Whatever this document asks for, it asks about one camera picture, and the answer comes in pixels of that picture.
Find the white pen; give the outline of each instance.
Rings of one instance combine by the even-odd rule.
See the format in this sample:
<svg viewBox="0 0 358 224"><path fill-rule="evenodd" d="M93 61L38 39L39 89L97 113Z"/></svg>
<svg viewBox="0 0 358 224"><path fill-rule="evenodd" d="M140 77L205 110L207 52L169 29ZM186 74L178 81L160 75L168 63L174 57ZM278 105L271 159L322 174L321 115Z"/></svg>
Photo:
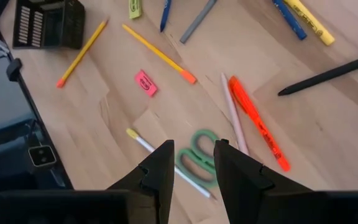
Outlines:
<svg viewBox="0 0 358 224"><path fill-rule="evenodd" d="M141 144L143 147L145 147L149 152L154 152L153 146L151 146L147 141L142 139L133 129L127 128L127 134L135 139L139 144ZM205 197L210 198L211 193L203 188L202 186L194 183L191 179L189 179L177 166L175 166L175 172L181 176L183 179L185 179L189 184L191 184L195 189L197 189L201 194L203 194Z"/></svg>
<svg viewBox="0 0 358 224"><path fill-rule="evenodd" d="M239 144L240 151L249 156L249 151L246 144L246 140L244 139L244 133L242 132L239 115L237 114L236 106L234 105L233 98L231 97L229 86L227 84L227 78L224 73L221 74L221 80L222 80L224 95L226 97L226 102L229 107L229 111L231 115L231 122L233 124L234 132L237 137L237 142Z"/></svg>

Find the scissors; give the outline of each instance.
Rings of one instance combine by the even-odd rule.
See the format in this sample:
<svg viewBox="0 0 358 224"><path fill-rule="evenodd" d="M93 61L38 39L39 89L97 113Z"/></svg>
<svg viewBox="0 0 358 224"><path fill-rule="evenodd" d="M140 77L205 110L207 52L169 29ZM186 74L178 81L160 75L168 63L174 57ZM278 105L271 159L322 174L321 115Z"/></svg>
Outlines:
<svg viewBox="0 0 358 224"><path fill-rule="evenodd" d="M207 129L201 129L194 133L194 135L191 137L190 148L184 148L179 150L177 156L176 156L176 165L179 167L179 169L193 182L196 184L205 187L205 188L211 188L215 187L218 184L218 181L216 179L216 173L215 173L215 163L214 158L208 154L206 154L198 144L200 137L206 136L209 138L213 143L215 143L216 140L218 140L218 137L210 130ZM200 166L205 171L209 172L212 175L212 179L205 180L194 173L192 173L182 162L182 159L184 156L187 156L190 160L192 160L195 164Z"/></svg>

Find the yellow pencil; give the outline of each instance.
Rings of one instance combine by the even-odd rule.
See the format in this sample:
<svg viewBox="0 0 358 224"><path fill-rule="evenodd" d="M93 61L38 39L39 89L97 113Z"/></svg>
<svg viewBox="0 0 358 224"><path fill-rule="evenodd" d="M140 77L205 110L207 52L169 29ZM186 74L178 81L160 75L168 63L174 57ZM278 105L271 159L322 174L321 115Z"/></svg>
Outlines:
<svg viewBox="0 0 358 224"><path fill-rule="evenodd" d="M85 46L81 49L81 52L77 55L77 58L75 58L74 62L68 67L65 74L62 76L62 78L57 82L56 87L62 88L67 78L71 75L71 73L74 71L75 67L78 65L78 63L81 61L81 59L84 57L85 53L89 50L89 48L92 46L93 42L98 38L99 34L102 32L102 30L106 27L108 23L108 19L100 23L99 27L95 30L92 37L87 41Z"/></svg>
<svg viewBox="0 0 358 224"><path fill-rule="evenodd" d="M152 52L154 52L156 55L158 55L162 60L167 62L169 65L171 65L172 68L174 68L176 71L178 71L183 78L185 78L188 82L191 84L194 84L197 79L188 71L181 68L181 66L177 65L173 60L168 58L164 53L162 53L159 49L154 47L152 44L147 42L141 35L137 34L135 31L133 31L131 28L129 28L127 25L123 24L122 27L128 31L128 33L132 34L138 41L142 42L148 49L150 49Z"/></svg>
<svg viewBox="0 0 358 224"><path fill-rule="evenodd" d="M320 37L326 45L331 45L335 38L328 30L310 13L299 0L284 0Z"/></svg>

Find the light wood desk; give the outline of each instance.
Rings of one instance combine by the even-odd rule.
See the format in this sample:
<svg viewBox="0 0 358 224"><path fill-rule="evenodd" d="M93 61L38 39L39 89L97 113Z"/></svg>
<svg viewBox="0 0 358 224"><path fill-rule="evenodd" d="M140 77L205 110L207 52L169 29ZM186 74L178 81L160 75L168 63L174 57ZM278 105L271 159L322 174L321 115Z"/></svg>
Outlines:
<svg viewBox="0 0 358 224"><path fill-rule="evenodd" d="M127 136L133 127L155 147L175 140L189 146L201 128L235 145L220 73L236 74L287 155L285 175L312 189L358 189L358 71L286 97L289 84L358 58L358 1L303 0L331 31L325 46L302 23L300 42L270 0L218 1L186 45L181 35L207 0L173 1L164 33L158 31L163 0L143 1L143 16L131 21L125 0L81 1L87 39L107 16L109 24L64 89L55 84L71 64L73 50L13 50L22 76L76 189L105 189L132 170L148 152ZM0 29L11 45L15 0ZM198 79L189 85L129 35L126 23ZM159 87L149 98L134 81L143 69ZM242 112L252 157L280 171L265 141ZM212 144L206 144L212 152ZM172 223L225 223L218 202L203 198L176 176Z"/></svg>

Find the black stylus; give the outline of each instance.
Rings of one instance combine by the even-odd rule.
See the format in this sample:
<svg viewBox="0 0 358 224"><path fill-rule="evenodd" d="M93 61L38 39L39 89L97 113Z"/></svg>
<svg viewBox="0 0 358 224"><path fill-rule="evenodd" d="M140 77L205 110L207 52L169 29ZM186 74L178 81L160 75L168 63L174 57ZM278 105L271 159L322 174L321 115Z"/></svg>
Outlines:
<svg viewBox="0 0 358 224"><path fill-rule="evenodd" d="M338 68L334 68L330 71L321 73L319 75L316 75L314 77L308 78L307 80L303 80L301 82L298 82L296 84L290 85L280 91L278 93L279 96L289 95L292 93L296 93L298 91L304 90L305 88L309 88L311 86L317 85L319 83L328 81L330 79L340 77L341 75L344 75L346 73L349 73L351 71L358 69L358 60L355 60L353 62L349 62L345 65L342 65Z"/></svg>

